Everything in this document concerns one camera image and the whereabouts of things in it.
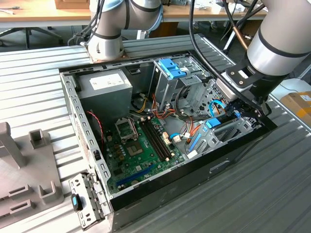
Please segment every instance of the office chair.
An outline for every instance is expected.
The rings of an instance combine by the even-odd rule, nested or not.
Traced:
[[[25,30],[25,32],[26,32],[26,48],[27,49],[30,49],[29,36],[32,35],[32,33],[31,33],[32,30],[58,38],[59,45],[62,45],[64,43],[63,38],[60,35],[49,32],[47,30],[44,30],[44,29],[38,28],[38,27],[35,27],[35,28],[10,28],[8,30],[5,30],[4,32],[1,32],[0,37],[3,37],[5,35],[9,35],[9,34],[12,34],[12,33],[18,32],[18,31],[22,31],[22,30]]]

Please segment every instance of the ram slot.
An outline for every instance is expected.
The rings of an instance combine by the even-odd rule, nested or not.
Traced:
[[[165,146],[164,142],[160,138],[160,136],[155,131],[151,122],[143,122],[140,124],[141,129],[144,131],[147,136],[150,144],[155,149],[159,159],[163,162],[166,158],[171,158],[171,153]]]

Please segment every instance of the metal table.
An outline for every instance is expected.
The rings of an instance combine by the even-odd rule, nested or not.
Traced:
[[[196,37],[219,70],[233,64],[205,38]],[[124,43],[130,57],[190,50],[188,36]],[[12,136],[49,131],[65,201],[1,232],[82,232],[68,180],[86,170],[71,126],[58,68],[90,63],[80,46],[0,53],[0,121]],[[309,232],[310,128],[271,96],[270,118],[279,126],[235,166],[150,213],[120,233]],[[104,232],[102,222],[88,232]]]

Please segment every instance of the wooden desk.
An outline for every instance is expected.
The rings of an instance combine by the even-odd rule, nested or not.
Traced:
[[[13,27],[46,27],[87,25],[90,21],[89,10],[57,10],[54,0],[1,0],[0,8],[19,6],[21,10],[13,10],[15,15],[0,12],[0,28]],[[245,13],[235,13],[234,19],[240,19]],[[263,19],[265,11],[261,11],[251,19]],[[226,13],[212,13],[210,8],[195,10],[197,21],[227,20]],[[164,6],[164,22],[186,22],[189,20],[189,6]]]

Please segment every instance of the robotic arm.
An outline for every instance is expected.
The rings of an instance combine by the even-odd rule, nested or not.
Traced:
[[[244,59],[223,74],[232,86],[257,105],[311,52],[311,0],[263,0],[269,13]],[[223,80],[217,85],[228,100],[238,98]]]
[[[161,0],[91,0],[92,18],[97,16],[98,1],[104,1],[103,9],[88,43],[88,52],[98,60],[115,60],[123,55],[122,29],[152,31],[163,15]]]

